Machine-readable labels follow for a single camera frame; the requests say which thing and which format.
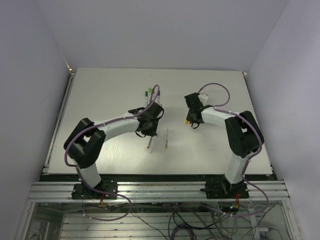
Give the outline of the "red end white pen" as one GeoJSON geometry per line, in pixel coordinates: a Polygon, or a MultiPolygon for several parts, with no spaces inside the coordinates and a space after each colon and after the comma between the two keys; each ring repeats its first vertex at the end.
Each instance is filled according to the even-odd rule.
{"type": "Polygon", "coordinates": [[[147,149],[151,147],[152,140],[153,140],[153,137],[151,136],[146,147],[147,149]]]}

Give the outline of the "blue end white pen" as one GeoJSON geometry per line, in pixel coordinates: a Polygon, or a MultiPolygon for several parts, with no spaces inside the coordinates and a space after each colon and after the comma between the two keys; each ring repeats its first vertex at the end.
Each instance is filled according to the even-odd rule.
{"type": "Polygon", "coordinates": [[[161,106],[160,100],[161,100],[161,95],[160,96],[157,95],[157,104],[161,106]]]}

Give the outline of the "green end white pen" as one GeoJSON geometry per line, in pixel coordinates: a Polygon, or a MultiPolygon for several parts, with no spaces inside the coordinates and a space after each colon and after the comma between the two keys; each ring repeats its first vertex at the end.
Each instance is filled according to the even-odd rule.
{"type": "Polygon", "coordinates": [[[149,103],[148,97],[145,96],[145,107],[147,107],[147,106],[148,106],[148,103],[149,103]]]}

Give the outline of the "light green end pen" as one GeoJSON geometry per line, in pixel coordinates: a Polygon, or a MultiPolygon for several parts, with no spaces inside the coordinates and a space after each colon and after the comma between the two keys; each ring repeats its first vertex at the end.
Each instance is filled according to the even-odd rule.
{"type": "Polygon", "coordinates": [[[152,92],[148,93],[148,103],[151,103],[152,101],[152,92]]]}

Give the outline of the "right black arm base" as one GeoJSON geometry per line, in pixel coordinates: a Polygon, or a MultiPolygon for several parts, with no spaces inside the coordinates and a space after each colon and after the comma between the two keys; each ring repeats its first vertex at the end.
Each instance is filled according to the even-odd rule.
{"type": "Polygon", "coordinates": [[[200,191],[206,194],[207,199],[249,198],[248,187],[243,181],[236,184],[230,184],[227,180],[206,182],[200,191]]]}

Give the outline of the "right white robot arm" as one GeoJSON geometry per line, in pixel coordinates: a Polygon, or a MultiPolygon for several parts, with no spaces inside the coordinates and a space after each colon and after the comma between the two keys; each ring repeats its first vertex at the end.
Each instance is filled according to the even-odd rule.
{"type": "Polygon", "coordinates": [[[262,150],[263,134],[253,114],[248,110],[235,113],[212,105],[203,105],[197,92],[186,95],[184,99],[188,107],[186,120],[192,125],[195,124],[195,129],[200,124],[211,124],[226,130],[232,155],[224,174],[227,182],[221,184],[220,192],[224,197],[231,198],[238,192],[237,184],[243,181],[251,158],[262,150]]]}

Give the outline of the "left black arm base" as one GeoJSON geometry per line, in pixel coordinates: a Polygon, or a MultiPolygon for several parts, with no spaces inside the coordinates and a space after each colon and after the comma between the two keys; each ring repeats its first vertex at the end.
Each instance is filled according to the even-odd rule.
{"type": "Polygon", "coordinates": [[[118,184],[111,179],[102,179],[94,187],[94,190],[84,183],[77,183],[73,186],[71,193],[72,200],[115,200],[118,193],[118,184]]]}

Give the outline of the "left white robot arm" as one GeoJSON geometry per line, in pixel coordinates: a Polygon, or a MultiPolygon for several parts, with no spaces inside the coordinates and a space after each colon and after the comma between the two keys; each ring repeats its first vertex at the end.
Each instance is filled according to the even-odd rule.
{"type": "Polygon", "coordinates": [[[156,136],[164,112],[161,105],[153,102],[110,120],[83,118],[79,121],[63,145],[64,161],[67,166],[75,168],[80,180],[86,183],[84,192],[89,198],[96,199],[102,193],[102,179],[96,161],[104,143],[127,133],[135,133],[140,138],[156,136]]]}

